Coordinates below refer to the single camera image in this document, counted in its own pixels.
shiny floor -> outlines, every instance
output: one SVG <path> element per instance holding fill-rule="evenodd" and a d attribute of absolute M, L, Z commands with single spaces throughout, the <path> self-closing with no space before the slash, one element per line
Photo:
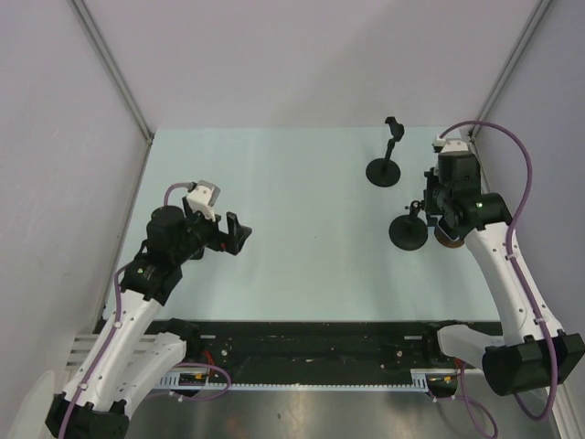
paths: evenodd
<path fill-rule="evenodd" d="M 513 397 L 493 394 L 483 377 L 468 377 L 470 395 L 492 413 L 500 439 L 560 438 L 554 419 L 533 423 Z M 539 410 L 542 394 L 527 394 Z M 484 426 L 489 422 L 477 414 Z M 462 402 L 434 404 L 422 393 L 362 391 L 232 391 L 211 402 L 147 400 L 126 439 L 474 439 Z"/>

white table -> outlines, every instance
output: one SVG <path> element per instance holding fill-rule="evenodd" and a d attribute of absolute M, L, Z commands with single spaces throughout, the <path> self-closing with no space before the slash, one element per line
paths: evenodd
<path fill-rule="evenodd" d="M 385 153 L 384 126 L 159 131 L 121 264 L 138 251 L 166 188 L 205 179 L 221 188 L 216 212 L 237 213 L 253 233 L 237 257 L 206 251 L 202 261 L 187 262 L 160 319 L 498 320 L 464 247 L 442 247 L 430 233 L 422 249 L 404 252 L 388 237 L 390 222 L 422 199 L 440 131 L 407 127 L 393 155 L 402 177 L 389 188 L 365 174 Z M 171 202 L 180 206 L 185 193 L 178 189 Z M 110 294 L 106 312 L 112 307 Z"/>

black stand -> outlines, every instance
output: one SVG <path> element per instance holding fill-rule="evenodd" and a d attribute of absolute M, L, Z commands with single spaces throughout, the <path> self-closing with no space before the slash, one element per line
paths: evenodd
<path fill-rule="evenodd" d="M 421 209 L 420 201 L 412 201 L 409 214 L 397 217 L 390 224 L 390 239 L 399 249 L 409 252 L 418 250 L 429 238 L 427 225 L 418 217 Z"/>
<path fill-rule="evenodd" d="M 370 183 L 378 187 L 391 187 L 400 180 L 400 168 L 396 162 L 390 160 L 396 143 L 404 135 L 404 125 L 394 117 L 387 117 L 385 123 L 389 126 L 392 138 L 388 140 L 388 147 L 384 158 L 372 160 L 366 168 L 366 177 Z"/>

round black base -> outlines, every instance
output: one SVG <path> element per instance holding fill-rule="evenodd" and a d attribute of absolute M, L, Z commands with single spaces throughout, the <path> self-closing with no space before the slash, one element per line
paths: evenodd
<path fill-rule="evenodd" d="M 386 172 L 382 172 L 384 158 L 377 158 L 369 162 L 366 168 L 366 177 L 372 185 L 378 187 L 390 187 L 396 185 L 400 180 L 399 166 L 390 160 Z"/>
<path fill-rule="evenodd" d="M 412 219 L 409 215 L 394 219 L 388 232 L 394 245 L 409 252 L 418 250 L 429 238 L 424 221 L 420 218 Z"/>

